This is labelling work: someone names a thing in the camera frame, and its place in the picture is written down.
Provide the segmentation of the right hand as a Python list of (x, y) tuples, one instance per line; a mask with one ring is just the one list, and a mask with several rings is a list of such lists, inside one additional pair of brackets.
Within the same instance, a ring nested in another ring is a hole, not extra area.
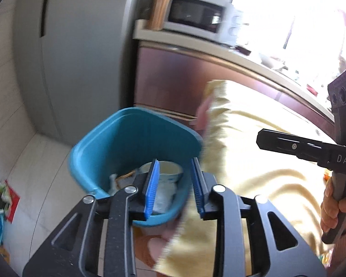
[(338, 214), (340, 211), (340, 206), (342, 211), (346, 213), (346, 198), (337, 202), (333, 198), (333, 182), (330, 178), (326, 183), (326, 189), (324, 191), (324, 198), (321, 204), (321, 228), (324, 233), (328, 233), (330, 229), (334, 229), (338, 224)]

